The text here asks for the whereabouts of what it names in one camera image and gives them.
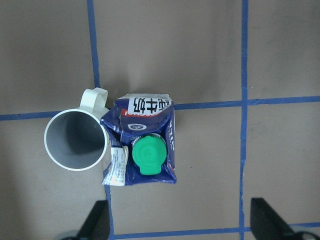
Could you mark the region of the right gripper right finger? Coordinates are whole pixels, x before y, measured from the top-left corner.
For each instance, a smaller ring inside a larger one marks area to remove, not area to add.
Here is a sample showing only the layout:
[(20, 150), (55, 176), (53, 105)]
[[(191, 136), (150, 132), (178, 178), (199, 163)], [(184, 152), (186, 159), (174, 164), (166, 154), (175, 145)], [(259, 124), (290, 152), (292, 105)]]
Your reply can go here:
[(262, 197), (250, 202), (250, 229), (256, 240), (292, 240), (295, 232)]

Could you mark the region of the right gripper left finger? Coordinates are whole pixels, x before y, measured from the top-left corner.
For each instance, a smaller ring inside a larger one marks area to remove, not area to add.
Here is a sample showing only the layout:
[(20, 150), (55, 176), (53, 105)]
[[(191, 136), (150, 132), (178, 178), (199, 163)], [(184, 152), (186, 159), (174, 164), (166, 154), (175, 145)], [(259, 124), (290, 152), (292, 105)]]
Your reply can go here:
[(111, 225), (107, 200), (95, 202), (89, 215), (76, 235), (77, 240), (108, 240)]

